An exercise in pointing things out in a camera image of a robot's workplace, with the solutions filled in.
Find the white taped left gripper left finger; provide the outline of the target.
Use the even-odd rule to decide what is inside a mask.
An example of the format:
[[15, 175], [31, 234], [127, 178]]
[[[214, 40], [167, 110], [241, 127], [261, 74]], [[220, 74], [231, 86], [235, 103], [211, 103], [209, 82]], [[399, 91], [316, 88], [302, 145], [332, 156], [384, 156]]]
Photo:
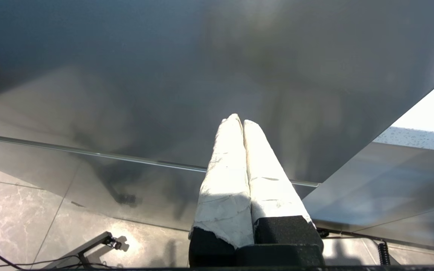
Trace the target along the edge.
[[223, 119], [217, 129], [188, 238], [192, 268], [234, 266], [236, 251], [254, 244], [246, 149], [237, 114]]

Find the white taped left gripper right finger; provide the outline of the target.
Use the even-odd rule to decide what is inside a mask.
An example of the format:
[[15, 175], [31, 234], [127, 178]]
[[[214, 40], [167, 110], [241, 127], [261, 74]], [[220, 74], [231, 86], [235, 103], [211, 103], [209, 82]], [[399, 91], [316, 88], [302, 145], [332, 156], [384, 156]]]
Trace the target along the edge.
[[254, 240], [258, 245], [324, 244], [261, 127], [243, 123]]

